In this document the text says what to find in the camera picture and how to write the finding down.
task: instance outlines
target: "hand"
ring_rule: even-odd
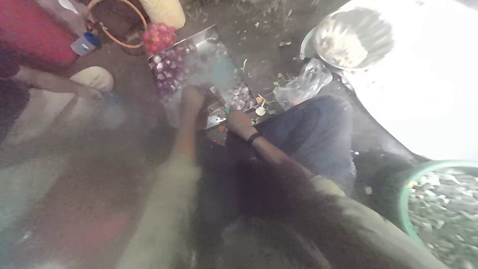
[[[90,101],[103,100],[103,94],[100,90],[87,86],[79,86],[76,89],[76,94]]]
[[[228,115],[228,129],[244,140],[257,133],[256,128],[252,127],[250,118],[241,111],[231,111]]]
[[[196,88],[188,86],[183,89],[181,103],[185,111],[192,112],[197,115],[199,110],[201,110],[204,105],[204,95],[200,94]]]

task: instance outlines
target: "sleeve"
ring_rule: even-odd
[[[10,78],[20,71],[20,66],[9,54],[0,48],[0,78]]]
[[[191,226],[196,212],[201,169],[181,159],[163,164],[136,233],[118,264],[119,269],[187,268],[193,248]]]
[[[320,219],[314,227],[322,234],[318,245],[339,268],[447,268],[390,221],[347,197],[334,182],[321,177],[312,182],[320,197],[316,203]]]

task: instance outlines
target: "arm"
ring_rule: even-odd
[[[204,97],[183,90],[184,114],[169,160],[158,172],[145,210],[117,268],[185,268],[191,260],[191,224],[196,211],[196,117]]]
[[[19,66],[19,71],[10,78],[37,89],[59,93],[74,93],[88,99],[100,99],[102,97],[98,89],[79,84],[69,78],[63,78],[22,65]]]
[[[231,113],[228,127],[244,140],[257,132],[242,112]],[[281,200],[287,200],[290,206],[282,217],[310,238],[333,268],[446,268],[391,222],[345,196],[334,182],[313,177],[312,172],[265,138],[256,138],[252,145],[280,171],[274,174],[274,184],[286,190],[280,193],[283,195]],[[295,170],[301,170],[302,175],[294,173]],[[288,179],[279,174],[295,175],[296,178]]]
[[[256,128],[250,124],[250,118],[244,112],[239,111],[233,111],[229,114],[228,128],[245,141],[248,141],[251,135],[257,133]],[[288,166],[302,170],[308,179],[314,177],[314,174],[309,169],[287,156],[287,154],[269,143],[264,137],[256,138],[252,146],[269,163],[277,166],[287,164]]]

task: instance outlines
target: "bowl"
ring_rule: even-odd
[[[344,70],[368,68],[394,46],[392,26],[378,11],[362,7],[325,17],[315,27],[312,41],[324,61]]]

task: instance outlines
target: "green leaf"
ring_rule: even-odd
[[[260,106],[256,109],[256,114],[259,116],[263,116],[266,114],[266,109]]]

